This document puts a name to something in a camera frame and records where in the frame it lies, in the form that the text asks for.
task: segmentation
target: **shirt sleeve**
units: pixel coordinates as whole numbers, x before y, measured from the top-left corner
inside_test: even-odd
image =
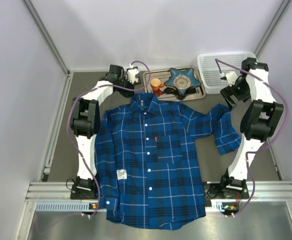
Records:
[[[114,151],[111,121],[105,112],[96,136],[95,162],[101,188],[99,207],[113,211],[117,209],[120,198]]]
[[[194,139],[214,134],[215,144],[221,155],[230,153],[239,147],[240,136],[231,125],[228,107],[218,104],[207,114],[202,114],[179,103],[179,112],[185,130]]]

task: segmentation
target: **shirt collar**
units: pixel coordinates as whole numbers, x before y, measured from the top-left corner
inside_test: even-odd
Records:
[[[149,112],[151,114],[156,114],[159,112],[159,100],[157,96],[154,93],[145,92],[135,94],[135,96],[131,98],[130,109],[132,113],[139,113],[141,111],[144,111],[140,107],[141,101],[150,102],[146,112]]]

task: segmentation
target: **metal tray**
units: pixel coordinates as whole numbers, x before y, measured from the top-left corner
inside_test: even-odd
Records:
[[[200,78],[200,74],[199,74],[198,69],[193,67],[193,66],[177,67],[176,69],[178,69],[178,70],[187,70],[188,68],[193,68],[194,69],[195,78],[198,81],[201,82],[201,86],[196,88],[196,93],[187,95],[182,101],[202,99],[202,98],[204,98],[206,96],[206,91],[205,91],[203,82],[202,82],[202,80]],[[169,80],[169,78],[171,77],[169,69],[151,71],[150,73],[151,73],[151,79],[160,79],[162,83],[164,83],[165,81]],[[143,82],[144,82],[144,85],[145,85],[147,83],[147,81],[148,81],[148,72],[147,71],[145,71],[143,73],[142,78],[143,78]],[[145,88],[145,92],[146,93],[152,93],[152,89],[151,89],[150,84],[147,86],[147,88]],[[167,101],[180,101],[173,94],[163,94],[163,95],[159,96],[158,99],[159,100],[167,100]]]

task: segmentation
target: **white label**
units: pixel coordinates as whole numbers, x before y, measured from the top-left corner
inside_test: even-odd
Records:
[[[127,179],[127,172],[124,169],[117,170],[117,179]]]

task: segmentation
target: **shirt pocket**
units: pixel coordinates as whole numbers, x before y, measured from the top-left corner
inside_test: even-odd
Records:
[[[164,135],[157,137],[157,159],[159,162],[175,164],[182,159],[180,140],[178,135]]]

